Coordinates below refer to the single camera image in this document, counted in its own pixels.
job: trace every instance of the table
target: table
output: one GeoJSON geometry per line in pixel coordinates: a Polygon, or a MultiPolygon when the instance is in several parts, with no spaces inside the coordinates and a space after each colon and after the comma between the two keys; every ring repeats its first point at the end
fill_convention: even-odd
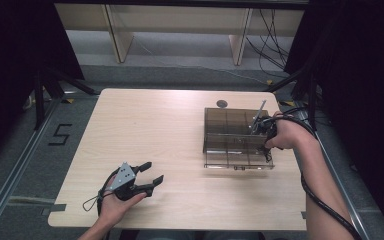
{"type": "Polygon", "coordinates": [[[204,108],[225,100],[228,108],[278,110],[261,92],[105,89],[81,139],[52,212],[54,227],[90,227],[97,194],[108,175],[127,161],[151,161],[139,173],[145,184],[164,174],[154,195],[134,206],[116,226],[124,229],[305,230],[305,193],[292,150],[272,151],[273,170],[204,168],[204,108]]]}

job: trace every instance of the human arm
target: human arm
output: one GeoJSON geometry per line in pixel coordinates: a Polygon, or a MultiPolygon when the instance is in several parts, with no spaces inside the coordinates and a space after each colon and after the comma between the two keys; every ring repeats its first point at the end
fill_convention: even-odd
{"type": "MultiPolygon", "coordinates": [[[[326,205],[351,222],[344,199],[325,163],[318,140],[298,124],[277,120],[277,135],[266,143],[267,148],[295,149],[301,159],[303,176],[312,190],[326,205]]],[[[307,231],[309,239],[353,239],[337,220],[306,195],[307,231]]]]}
{"type": "Polygon", "coordinates": [[[90,227],[80,238],[79,240],[100,240],[105,234],[111,230],[126,214],[133,205],[140,202],[143,198],[146,197],[146,193],[141,193],[133,196],[127,201],[121,201],[114,194],[107,195],[102,200],[101,214],[99,215],[96,222],[90,227]]]}

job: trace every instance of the black tape marking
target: black tape marking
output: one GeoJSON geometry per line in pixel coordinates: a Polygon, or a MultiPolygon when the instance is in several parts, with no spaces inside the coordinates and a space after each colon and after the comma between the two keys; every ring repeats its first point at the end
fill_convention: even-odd
{"type": "Polygon", "coordinates": [[[64,141],[62,143],[48,143],[49,146],[64,146],[67,142],[68,137],[70,134],[59,134],[59,130],[61,127],[71,127],[73,124],[59,124],[57,129],[54,132],[54,137],[62,137],[64,138],[64,141]]]}

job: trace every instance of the person's right hand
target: person's right hand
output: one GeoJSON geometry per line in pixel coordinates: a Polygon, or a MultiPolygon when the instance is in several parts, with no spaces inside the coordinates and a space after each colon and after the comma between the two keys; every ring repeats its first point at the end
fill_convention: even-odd
{"type": "MultiPolygon", "coordinates": [[[[273,117],[281,117],[282,112],[276,112],[273,117]]],[[[266,148],[298,148],[302,144],[317,141],[305,128],[288,120],[276,120],[277,135],[266,142],[266,148]]]]}

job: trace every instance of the light wood table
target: light wood table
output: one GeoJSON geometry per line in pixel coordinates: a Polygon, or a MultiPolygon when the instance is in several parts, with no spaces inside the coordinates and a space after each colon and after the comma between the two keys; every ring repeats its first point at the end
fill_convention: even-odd
{"type": "Polygon", "coordinates": [[[272,150],[272,170],[204,168],[204,109],[225,100],[228,108],[278,110],[275,96],[262,92],[106,89],[56,199],[55,227],[90,227],[96,196],[124,161],[153,166],[137,184],[164,174],[151,198],[134,206],[117,225],[126,229],[305,230],[305,193],[291,150],[272,150]]]}

